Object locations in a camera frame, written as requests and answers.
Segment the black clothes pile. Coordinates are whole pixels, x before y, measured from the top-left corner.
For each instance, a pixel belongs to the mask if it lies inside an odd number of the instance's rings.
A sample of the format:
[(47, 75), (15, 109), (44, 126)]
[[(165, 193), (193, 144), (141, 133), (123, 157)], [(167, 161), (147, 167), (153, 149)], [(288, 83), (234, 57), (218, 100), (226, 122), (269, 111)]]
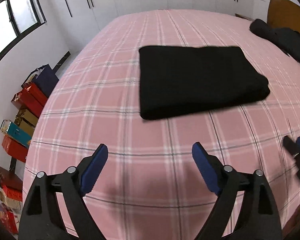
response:
[(298, 31), (290, 28), (271, 28), (261, 19), (254, 20), (249, 29), (256, 36), (270, 41), (300, 63), (300, 33)]

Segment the black frame window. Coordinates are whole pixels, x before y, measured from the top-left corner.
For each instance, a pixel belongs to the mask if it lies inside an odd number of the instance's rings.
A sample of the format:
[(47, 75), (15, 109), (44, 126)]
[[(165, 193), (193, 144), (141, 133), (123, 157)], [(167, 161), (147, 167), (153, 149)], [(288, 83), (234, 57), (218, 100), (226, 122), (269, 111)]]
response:
[(39, 0), (0, 2), (0, 61), (23, 38), (46, 22)]

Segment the gold brown gift bag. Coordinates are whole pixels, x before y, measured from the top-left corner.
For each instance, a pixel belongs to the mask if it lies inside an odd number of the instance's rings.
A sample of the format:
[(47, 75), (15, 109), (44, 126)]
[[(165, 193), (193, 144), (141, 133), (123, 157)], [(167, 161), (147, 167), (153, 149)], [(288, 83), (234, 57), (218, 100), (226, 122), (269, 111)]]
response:
[(22, 108), (15, 116), (14, 123), (31, 137), (33, 136), (38, 118), (28, 109)]

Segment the red gift bag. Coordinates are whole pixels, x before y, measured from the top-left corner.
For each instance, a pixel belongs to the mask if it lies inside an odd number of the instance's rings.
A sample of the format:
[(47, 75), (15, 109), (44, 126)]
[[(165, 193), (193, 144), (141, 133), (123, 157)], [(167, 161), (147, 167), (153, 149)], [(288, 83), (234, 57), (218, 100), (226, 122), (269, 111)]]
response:
[(46, 102), (47, 97), (34, 83), (26, 85), (11, 100), (17, 109), (26, 108), (37, 118), (40, 117)]

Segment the black pants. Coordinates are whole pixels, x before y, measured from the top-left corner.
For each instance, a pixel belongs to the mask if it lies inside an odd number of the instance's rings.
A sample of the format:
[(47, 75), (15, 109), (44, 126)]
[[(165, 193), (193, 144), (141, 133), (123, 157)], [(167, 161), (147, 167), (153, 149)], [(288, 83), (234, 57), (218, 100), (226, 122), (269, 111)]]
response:
[(144, 46), (140, 116), (160, 120), (262, 101), (269, 81), (237, 46)]

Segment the teal gift box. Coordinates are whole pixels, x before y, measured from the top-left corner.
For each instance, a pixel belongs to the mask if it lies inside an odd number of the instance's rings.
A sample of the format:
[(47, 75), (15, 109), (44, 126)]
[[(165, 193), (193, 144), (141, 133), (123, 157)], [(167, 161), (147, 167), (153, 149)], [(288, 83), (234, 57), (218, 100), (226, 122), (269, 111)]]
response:
[(9, 136), (19, 144), (26, 148), (29, 148), (31, 142), (31, 136), (27, 134), (24, 130), (18, 127), (11, 120), (3, 120), (0, 126), (0, 130), (5, 135)]

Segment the pink plaid bed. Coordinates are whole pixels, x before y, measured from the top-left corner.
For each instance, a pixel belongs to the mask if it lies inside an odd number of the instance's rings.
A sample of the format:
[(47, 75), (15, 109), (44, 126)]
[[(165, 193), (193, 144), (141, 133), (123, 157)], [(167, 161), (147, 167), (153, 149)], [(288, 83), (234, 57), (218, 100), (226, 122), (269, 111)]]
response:
[[(253, 34), (250, 22), (202, 10), (120, 16), (79, 53), (50, 95), (27, 154), (23, 196), (38, 172), (58, 174), (100, 144), (108, 160), (84, 202), (106, 239), (194, 239), (216, 195), (192, 157), (200, 142), (236, 171), (262, 170), (281, 224), (300, 205), (300, 180), (282, 139), (300, 137), (300, 63)], [(266, 99), (184, 114), (179, 99), (140, 114), (140, 48), (236, 46), (269, 82)]]

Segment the red gift box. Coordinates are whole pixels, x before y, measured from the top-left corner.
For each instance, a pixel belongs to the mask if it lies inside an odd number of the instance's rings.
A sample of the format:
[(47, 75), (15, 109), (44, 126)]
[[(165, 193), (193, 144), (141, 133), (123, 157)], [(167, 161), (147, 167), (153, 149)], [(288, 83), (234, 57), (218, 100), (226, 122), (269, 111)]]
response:
[(26, 163), (28, 149), (25, 146), (10, 138), (8, 135), (4, 135), (1, 145), (8, 155), (18, 161)]

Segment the wooden headboard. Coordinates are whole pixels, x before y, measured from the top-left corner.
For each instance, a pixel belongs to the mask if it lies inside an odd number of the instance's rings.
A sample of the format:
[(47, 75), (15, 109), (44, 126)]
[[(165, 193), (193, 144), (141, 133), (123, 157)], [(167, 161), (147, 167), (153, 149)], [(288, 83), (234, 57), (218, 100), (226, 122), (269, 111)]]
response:
[(267, 24), (271, 28), (290, 28), (300, 33), (300, 6), (290, 0), (270, 0)]

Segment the navy gift bag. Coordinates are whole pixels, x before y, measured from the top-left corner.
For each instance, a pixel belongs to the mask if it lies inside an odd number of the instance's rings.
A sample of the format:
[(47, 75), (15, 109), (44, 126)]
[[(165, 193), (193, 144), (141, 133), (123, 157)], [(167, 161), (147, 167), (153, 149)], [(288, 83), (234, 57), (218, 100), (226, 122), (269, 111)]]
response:
[(49, 98), (58, 81), (59, 78), (55, 72), (51, 69), (49, 64), (46, 64), (30, 72), (28, 77), (21, 84), (21, 88), (35, 84), (41, 92)]

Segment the red box stack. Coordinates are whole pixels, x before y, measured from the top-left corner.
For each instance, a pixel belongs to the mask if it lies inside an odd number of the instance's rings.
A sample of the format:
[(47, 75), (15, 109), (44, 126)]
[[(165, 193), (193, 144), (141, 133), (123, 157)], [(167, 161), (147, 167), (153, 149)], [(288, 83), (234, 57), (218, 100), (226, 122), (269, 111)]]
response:
[(22, 202), (10, 198), (6, 191), (0, 190), (0, 221), (13, 235), (19, 233)]

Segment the dark red box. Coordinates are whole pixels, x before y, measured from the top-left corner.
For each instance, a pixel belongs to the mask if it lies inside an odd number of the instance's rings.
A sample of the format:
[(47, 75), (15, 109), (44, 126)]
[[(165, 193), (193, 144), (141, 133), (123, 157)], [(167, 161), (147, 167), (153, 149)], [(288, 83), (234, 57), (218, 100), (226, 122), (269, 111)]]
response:
[(16, 174), (0, 166), (0, 187), (3, 188), (4, 186), (22, 191), (23, 182)]

